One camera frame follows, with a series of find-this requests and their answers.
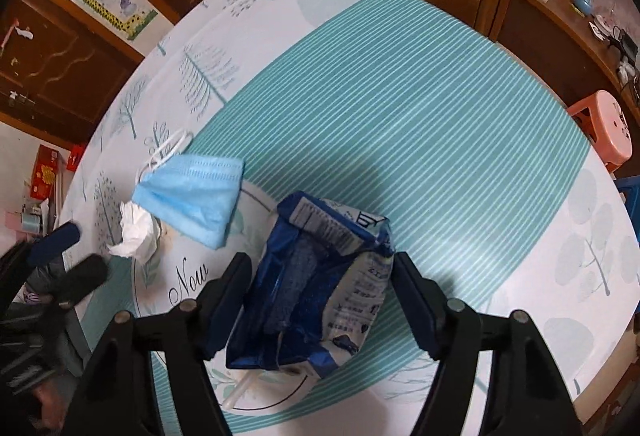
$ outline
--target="round table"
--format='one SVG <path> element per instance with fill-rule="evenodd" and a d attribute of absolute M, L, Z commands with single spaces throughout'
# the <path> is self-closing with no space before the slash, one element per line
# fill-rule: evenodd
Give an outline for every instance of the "round table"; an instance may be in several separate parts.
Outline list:
<path fill-rule="evenodd" d="M 255 265 L 269 213 L 299 189 L 386 215 L 396 248 L 448 296 L 497 315 L 528 311 L 572 398 L 640 299 L 632 226 L 580 130 L 507 54 L 420 0 L 194 8 L 123 87 L 82 158 L 61 217 L 82 228 L 67 267 L 120 240 L 120 202 L 178 129 L 196 134 L 192 153 L 245 160 L 226 245 L 211 251 L 165 226 L 146 265 L 111 258 L 110 280 L 77 308 L 90 347 L 120 309 L 149 315 L 197 296 L 198 275 L 221 275 L 236 251 Z M 152 361 L 165 431 L 179 434 L 162 355 Z M 477 433 L 489 366 L 483 355 L 464 434 Z M 267 373 L 225 416 L 235 434 L 409 434 L 435 369 L 390 292 L 346 366 L 318 383 Z M 207 371 L 222 402 L 238 375 L 223 352 Z"/>

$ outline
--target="tissue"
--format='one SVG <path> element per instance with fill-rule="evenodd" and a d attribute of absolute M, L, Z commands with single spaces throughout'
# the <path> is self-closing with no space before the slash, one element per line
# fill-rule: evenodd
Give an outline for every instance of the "tissue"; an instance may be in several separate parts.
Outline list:
<path fill-rule="evenodd" d="M 129 201 L 120 204 L 122 242 L 107 246 L 111 255 L 133 257 L 145 264 L 158 248 L 160 228 L 158 222 L 145 209 Z"/>

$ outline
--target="blue surgical mask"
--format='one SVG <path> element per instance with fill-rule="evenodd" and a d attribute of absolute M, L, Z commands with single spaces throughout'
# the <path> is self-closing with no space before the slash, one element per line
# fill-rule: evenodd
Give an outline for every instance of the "blue surgical mask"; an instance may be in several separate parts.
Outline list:
<path fill-rule="evenodd" d="M 140 178 L 131 200 L 181 234 L 211 249 L 223 246 L 244 162 L 196 154 L 166 158 L 149 164 L 152 171 Z"/>

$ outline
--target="blue object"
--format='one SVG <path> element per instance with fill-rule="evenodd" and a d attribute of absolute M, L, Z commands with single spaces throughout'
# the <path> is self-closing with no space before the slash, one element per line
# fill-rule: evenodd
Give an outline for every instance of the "blue object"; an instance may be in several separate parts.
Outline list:
<path fill-rule="evenodd" d="M 626 196 L 626 212 L 629 214 L 631 225 L 634 227 L 636 239 L 640 242 L 640 176 L 621 178 L 615 180 L 614 183 L 618 191 L 624 193 Z"/>
<path fill-rule="evenodd" d="M 593 0 L 574 0 L 574 6 L 578 8 L 586 16 L 593 12 Z"/>
<path fill-rule="evenodd" d="M 143 176 L 131 200 L 211 249 L 224 244 L 244 162 L 195 154 L 172 156 Z"/>
<path fill-rule="evenodd" d="M 226 366 L 297 366 L 324 378 L 361 349 L 392 264 L 386 218 L 290 194 L 278 205 Z"/>

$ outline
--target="person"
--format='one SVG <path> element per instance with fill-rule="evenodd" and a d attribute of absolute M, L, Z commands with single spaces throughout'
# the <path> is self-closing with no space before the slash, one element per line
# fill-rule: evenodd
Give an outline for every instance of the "person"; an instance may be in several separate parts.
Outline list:
<path fill-rule="evenodd" d="M 42 404 L 36 429 L 60 430 L 65 423 L 66 406 L 54 380 L 47 380 L 33 389 L 33 395 Z"/>

